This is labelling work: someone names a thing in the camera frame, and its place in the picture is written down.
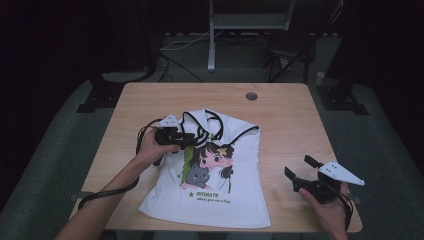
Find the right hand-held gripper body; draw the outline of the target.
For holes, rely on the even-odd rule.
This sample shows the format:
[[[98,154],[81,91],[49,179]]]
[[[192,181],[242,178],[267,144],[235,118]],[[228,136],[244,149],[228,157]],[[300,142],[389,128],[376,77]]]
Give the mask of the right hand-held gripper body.
[[[310,192],[319,203],[326,203],[333,200],[340,193],[342,182],[364,186],[365,181],[333,160],[326,164],[322,163],[317,168],[318,179],[314,181],[297,178],[293,182],[293,190],[298,192],[301,188]]]

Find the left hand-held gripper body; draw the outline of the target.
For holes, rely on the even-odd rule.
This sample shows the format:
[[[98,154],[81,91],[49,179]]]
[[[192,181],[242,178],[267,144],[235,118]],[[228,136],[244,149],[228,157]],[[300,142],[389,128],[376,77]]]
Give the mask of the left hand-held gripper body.
[[[156,124],[155,141],[159,145],[178,145],[184,149],[183,133],[180,132],[180,123],[170,114]]]

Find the white printed tank top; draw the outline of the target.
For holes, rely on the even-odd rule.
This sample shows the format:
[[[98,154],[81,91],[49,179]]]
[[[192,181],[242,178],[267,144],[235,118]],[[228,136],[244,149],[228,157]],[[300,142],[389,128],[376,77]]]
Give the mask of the white printed tank top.
[[[209,109],[185,112],[177,120],[183,142],[196,146],[155,163],[158,180],[139,210],[185,224],[269,227],[259,174],[260,127]],[[196,138],[187,139],[187,133]]]

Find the person's left hand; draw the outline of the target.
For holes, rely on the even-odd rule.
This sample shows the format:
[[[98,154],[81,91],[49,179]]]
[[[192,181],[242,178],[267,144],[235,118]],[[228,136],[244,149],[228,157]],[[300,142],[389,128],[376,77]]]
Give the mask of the person's left hand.
[[[140,169],[147,169],[164,154],[180,150],[178,145],[158,144],[155,140],[155,133],[156,130],[151,130],[144,136],[140,150],[135,157],[136,166]]]

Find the person's right hand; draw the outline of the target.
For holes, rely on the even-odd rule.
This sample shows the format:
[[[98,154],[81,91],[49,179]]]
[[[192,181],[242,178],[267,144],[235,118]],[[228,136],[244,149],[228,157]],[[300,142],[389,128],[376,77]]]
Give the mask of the person's right hand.
[[[307,190],[301,188],[299,194],[312,207],[321,227],[328,232],[346,232],[345,206],[340,200],[327,204],[319,203]]]

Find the black stand base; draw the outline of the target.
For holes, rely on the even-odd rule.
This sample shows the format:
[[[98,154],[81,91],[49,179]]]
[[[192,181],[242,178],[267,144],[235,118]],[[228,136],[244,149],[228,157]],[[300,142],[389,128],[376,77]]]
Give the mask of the black stand base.
[[[365,105],[354,96],[351,83],[317,86],[316,89],[327,111],[352,111],[356,115],[368,115]]]
[[[79,105],[78,113],[94,113],[100,108],[114,108],[116,106],[124,83],[107,81],[101,74],[94,75],[89,82],[92,89],[85,102]]]

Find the round grey stand base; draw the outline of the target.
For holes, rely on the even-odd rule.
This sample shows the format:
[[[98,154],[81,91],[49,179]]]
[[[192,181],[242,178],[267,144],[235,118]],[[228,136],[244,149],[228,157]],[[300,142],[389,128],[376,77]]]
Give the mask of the round grey stand base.
[[[141,81],[149,74],[148,70],[135,69],[102,73],[101,76],[109,82],[126,83]]]

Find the grey metal stand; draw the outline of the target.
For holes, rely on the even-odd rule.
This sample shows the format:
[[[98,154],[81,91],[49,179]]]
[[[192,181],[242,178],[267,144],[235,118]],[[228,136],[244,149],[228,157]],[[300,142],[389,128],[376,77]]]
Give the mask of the grey metal stand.
[[[295,0],[289,0],[285,13],[224,13],[214,12],[214,0],[209,0],[209,72],[216,69],[216,30],[275,30],[287,29]]]

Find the black folding stand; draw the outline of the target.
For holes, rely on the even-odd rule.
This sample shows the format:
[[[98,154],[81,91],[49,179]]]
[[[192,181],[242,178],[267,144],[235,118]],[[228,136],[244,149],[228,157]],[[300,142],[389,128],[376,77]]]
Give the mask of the black folding stand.
[[[302,81],[308,82],[309,65],[316,56],[315,35],[297,32],[276,32],[272,33],[266,44],[267,54],[270,59],[265,63],[265,67],[270,66],[268,82],[274,82],[282,73],[286,72],[294,62],[303,64]],[[274,62],[276,59],[286,59],[287,64],[276,74],[273,74]]]

